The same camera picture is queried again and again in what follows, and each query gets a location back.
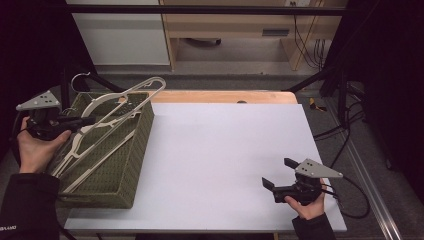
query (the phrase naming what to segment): silver triangular bracket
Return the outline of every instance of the silver triangular bracket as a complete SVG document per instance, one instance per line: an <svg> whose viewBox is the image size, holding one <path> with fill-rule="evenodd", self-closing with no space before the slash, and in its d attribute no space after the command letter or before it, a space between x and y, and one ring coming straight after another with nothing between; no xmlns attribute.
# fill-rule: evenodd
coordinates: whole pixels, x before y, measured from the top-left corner
<svg viewBox="0 0 424 240"><path fill-rule="evenodd" d="M47 91L43 94L38 95L37 97L26 101L22 104L16 106L16 110L25 111L25 110L33 110L40 108L51 108L51 107L60 107L60 102L57 98L51 93Z"/></svg>
<svg viewBox="0 0 424 240"><path fill-rule="evenodd" d="M296 173L310 178L342 178L343 174L329 167L317 163L309 158L299 164L295 169Z"/></svg>

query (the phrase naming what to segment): black sleeve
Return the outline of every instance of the black sleeve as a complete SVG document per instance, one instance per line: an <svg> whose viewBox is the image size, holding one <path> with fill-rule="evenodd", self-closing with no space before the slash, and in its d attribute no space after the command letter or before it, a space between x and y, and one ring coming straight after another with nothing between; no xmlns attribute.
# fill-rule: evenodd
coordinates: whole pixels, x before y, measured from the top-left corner
<svg viewBox="0 0 424 240"><path fill-rule="evenodd" d="M299 217L293 219L294 230L300 240L335 240L333 229L328 221L327 215L311 220L301 219Z"/></svg>
<svg viewBox="0 0 424 240"><path fill-rule="evenodd" d="M58 191L59 179L50 175L12 175L0 212L0 239L59 239Z"/></svg>

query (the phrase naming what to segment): basket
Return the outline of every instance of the basket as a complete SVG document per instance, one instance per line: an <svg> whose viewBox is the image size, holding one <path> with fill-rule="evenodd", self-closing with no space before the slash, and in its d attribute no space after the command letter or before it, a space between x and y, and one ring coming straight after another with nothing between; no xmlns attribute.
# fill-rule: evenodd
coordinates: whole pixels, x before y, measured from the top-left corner
<svg viewBox="0 0 424 240"><path fill-rule="evenodd" d="M89 95L97 98L102 94L90 93ZM129 94L128 102L110 116L107 121L128 113L147 97L147 93ZM69 116L81 116L90 102L91 98L87 94L79 94L72 105L74 111L71 111ZM98 121L116 106L117 99L110 100L98 106L92 115L96 116ZM140 114L137 114L134 118L127 119L110 136L96 146L69 174L61 179L57 206L63 208L131 208L134 203L153 119L154 113L149 101L142 107ZM134 129L134 136L117 149L74 192L63 192L67 186L97 163ZM78 152L80 153L94 144L108 130L110 130L109 127L95 128L83 139Z"/></svg>

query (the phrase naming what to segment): white tabletop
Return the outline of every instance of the white tabletop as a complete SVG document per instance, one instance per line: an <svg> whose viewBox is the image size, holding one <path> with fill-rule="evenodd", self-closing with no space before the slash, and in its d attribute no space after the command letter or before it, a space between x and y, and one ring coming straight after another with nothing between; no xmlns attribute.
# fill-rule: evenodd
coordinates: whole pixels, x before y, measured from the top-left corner
<svg viewBox="0 0 424 240"><path fill-rule="evenodd" d="M298 104L155 103L131 209L73 209L65 228L97 232L279 232L297 214L262 186L295 181L283 159L321 163ZM346 225L326 197L335 231Z"/></svg>

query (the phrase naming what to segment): white wall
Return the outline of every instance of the white wall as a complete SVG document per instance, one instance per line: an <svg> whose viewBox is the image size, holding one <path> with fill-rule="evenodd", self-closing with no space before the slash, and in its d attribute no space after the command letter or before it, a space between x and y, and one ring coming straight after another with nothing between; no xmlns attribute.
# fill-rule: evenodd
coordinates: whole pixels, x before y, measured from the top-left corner
<svg viewBox="0 0 424 240"><path fill-rule="evenodd" d="M158 0L67 0L68 4L158 5ZM95 65L169 65L159 14L73 14Z"/></svg>

